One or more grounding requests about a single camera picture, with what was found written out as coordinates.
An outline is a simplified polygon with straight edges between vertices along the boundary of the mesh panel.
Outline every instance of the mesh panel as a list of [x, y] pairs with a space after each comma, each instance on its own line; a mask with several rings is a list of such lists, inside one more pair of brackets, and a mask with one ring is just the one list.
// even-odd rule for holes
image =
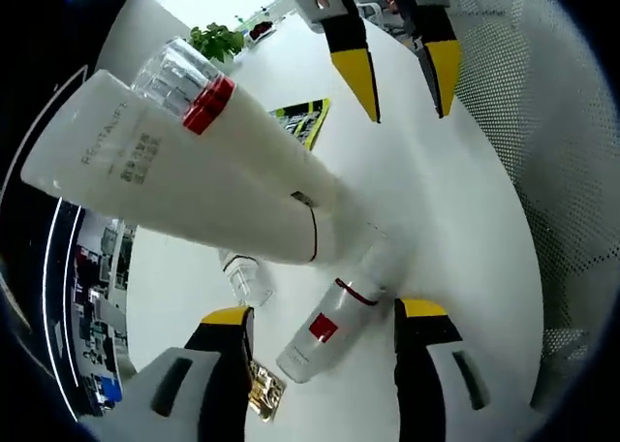
[[457, 96], [506, 167], [536, 245], [543, 407], [588, 357], [618, 289], [618, 117], [556, 0], [450, 0], [449, 14], [463, 51]]

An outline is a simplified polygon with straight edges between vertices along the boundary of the white bottle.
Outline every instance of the white bottle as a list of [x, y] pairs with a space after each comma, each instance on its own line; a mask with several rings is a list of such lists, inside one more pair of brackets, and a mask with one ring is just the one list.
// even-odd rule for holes
[[330, 257], [328, 217], [269, 191], [186, 132], [168, 111], [99, 71], [48, 123], [21, 178], [172, 236], [284, 263]]
[[386, 291], [382, 285], [393, 267], [387, 242], [373, 245], [327, 292], [276, 360], [298, 384], [334, 365], [360, 334]]
[[219, 256], [222, 271], [239, 304], [256, 308], [271, 297], [273, 291], [259, 278], [259, 264], [254, 258], [223, 249], [219, 251]]
[[146, 62], [132, 87], [177, 115], [200, 138], [196, 145], [217, 149], [284, 196], [334, 209], [334, 175], [183, 40], [169, 42]]

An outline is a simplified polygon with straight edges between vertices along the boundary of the potted plant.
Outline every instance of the potted plant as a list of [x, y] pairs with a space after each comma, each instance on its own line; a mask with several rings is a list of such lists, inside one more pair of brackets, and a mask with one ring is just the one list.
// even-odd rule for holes
[[233, 57], [243, 49], [243, 34], [230, 31], [226, 25], [211, 23], [206, 30], [194, 27], [188, 42], [216, 67], [229, 74]]

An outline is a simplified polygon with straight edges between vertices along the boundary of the white table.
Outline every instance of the white table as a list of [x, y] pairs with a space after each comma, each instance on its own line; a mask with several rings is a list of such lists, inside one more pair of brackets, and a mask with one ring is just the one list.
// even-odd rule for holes
[[[512, 184], [459, 101], [439, 120], [418, 61], [367, 27], [382, 124], [371, 123], [332, 68], [324, 36], [297, 16], [242, 58], [233, 77], [266, 110], [328, 97], [314, 153], [352, 188], [371, 222], [415, 247], [404, 295], [438, 301], [466, 340], [534, 390], [543, 338], [538, 262]], [[323, 295], [326, 272], [268, 265], [275, 294], [256, 312], [255, 358], [275, 359]], [[184, 345], [201, 317], [234, 305], [216, 251], [139, 229], [127, 298], [138, 370]], [[345, 360], [311, 382], [289, 382], [273, 424], [249, 414], [247, 440], [397, 440], [391, 305]], [[381, 413], [375, 408], [383, 408]]]

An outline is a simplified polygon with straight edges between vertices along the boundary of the green leaves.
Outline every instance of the green leaves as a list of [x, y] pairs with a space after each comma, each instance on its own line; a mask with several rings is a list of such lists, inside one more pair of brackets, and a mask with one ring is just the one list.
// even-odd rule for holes
[[208, 24], [204, 31], [192, 28], [188, 42], [207, 59], [215, 58], [220, 62], [224, 62], [226, 54], [239, 54], [244, 44], [242, 33], [231, 32], [226, 25], [217, 23]]

